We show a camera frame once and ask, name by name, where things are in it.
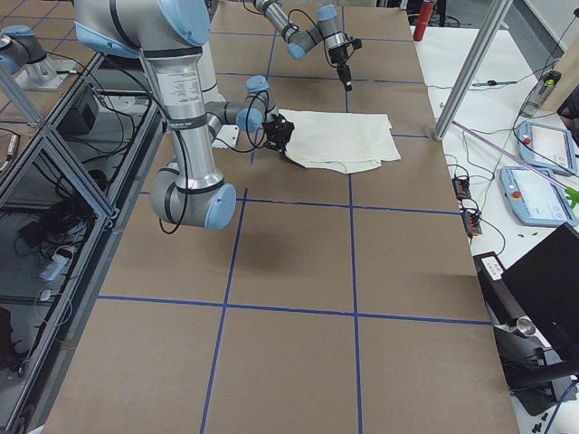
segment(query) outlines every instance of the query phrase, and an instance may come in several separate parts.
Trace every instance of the small tool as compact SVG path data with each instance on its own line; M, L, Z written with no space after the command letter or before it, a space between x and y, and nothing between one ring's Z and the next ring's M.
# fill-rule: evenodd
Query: small tool
M483 83L472 83L472 86L481 88L483 86L507 86L508 84L517 84L518 81L494 81L489 80Z

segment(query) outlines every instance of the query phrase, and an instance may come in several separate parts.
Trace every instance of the metal pole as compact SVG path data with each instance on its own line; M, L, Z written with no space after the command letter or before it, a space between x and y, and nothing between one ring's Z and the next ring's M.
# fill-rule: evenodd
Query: metal pole
M470 84L472 83L474 74L476 74L479 69L480 63L489 49L489 46L512 3L513 0L494 0L490 6L489 14L470 48L469 55L460 70L459 78L456 80L456 83L454 83L451 95L446 101L441 117L436 124L433 135L434 140L442 140L446 135L446 132L448 131Z
M557 181L555 178L552 178L551 176L544 174L536 167L533 167L529 163L521 160L519 157L513 156L511 153L509 153L508 151L506 151L502 147L495 145L490 140L487 140L485 137L478 135L476 132L472 131L471 129L466 128L462 124L459 124L456 120L453 120L452 123L454 125L456 125L458 128L460 128L461 130L469 133L471 136L473 136L473 137L477 138L478 140L486 143L487 145L497 149L501 154L508 156L512 160L516 161L517 163L519 163L520 165L525 167L527 170L530 170L531 172L534 172L535 174L541 176L543 179L548 181L551 185L554 185L555 187L559 187L560 189L562 189L567 194L567 196L569 196L569 199L571 199L571 208L574 208L579 203L579 192L577 190L575 190L573 187L568 187L565 184Z
M0 67L0 90L2 90L8 99L20 110L26 118L28 124L39 127L43 122L43 117L38 112L34 104L28 99L26 94L16 84L14 79Z

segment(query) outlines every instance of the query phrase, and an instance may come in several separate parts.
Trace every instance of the green object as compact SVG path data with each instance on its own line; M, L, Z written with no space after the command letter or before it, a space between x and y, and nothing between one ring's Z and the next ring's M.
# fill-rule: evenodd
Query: green object
M571 199L571 208L574 208L579 203L579 192L574 188L565 188L565 194Z

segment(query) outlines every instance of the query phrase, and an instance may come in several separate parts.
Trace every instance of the red fire extinguisher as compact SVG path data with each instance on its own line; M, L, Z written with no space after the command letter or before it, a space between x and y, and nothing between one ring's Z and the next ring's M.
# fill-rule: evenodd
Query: red fire extinguisher
M428 26L428 22L431 21L432 10L434 9L434 2L431 0L424 0L420 8L420 15L418 16L418 22L414 28L414 40L419 42L424 36L424 31Z

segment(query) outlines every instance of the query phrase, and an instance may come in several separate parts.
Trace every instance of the black monitor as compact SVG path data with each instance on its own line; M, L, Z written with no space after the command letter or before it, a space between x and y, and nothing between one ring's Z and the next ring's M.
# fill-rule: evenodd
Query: black monitor
M502 275L562 360L579 360L579 234L559 226Z

